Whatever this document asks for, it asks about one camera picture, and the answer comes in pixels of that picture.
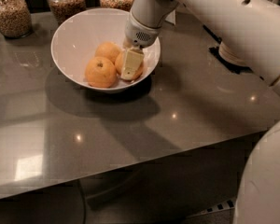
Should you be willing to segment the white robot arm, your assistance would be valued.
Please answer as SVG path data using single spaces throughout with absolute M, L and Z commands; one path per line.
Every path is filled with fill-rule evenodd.
M 280 6 L 267 0 L 135 0 L 123 71 L 132 75 L 166 16 L 189 10 L 280 96 Z M 259 140 L 241 178 L 232 224 L 280 224 L 280 121 Z

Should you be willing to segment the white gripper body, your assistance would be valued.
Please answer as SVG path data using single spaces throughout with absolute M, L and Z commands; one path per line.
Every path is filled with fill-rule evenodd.
M 150 28 L 138 21 L 132 12 L 129 13 L 124 29 L 124 48 L 147 48 L 154 44 L 160 28 Z

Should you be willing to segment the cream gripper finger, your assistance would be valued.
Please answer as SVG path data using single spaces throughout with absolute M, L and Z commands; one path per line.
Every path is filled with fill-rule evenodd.
M 124 80 L 135 80 L 138 77 L 144 57 L 145 55 L 140 49 L 124 50 L 120 75 L 121 78 Z

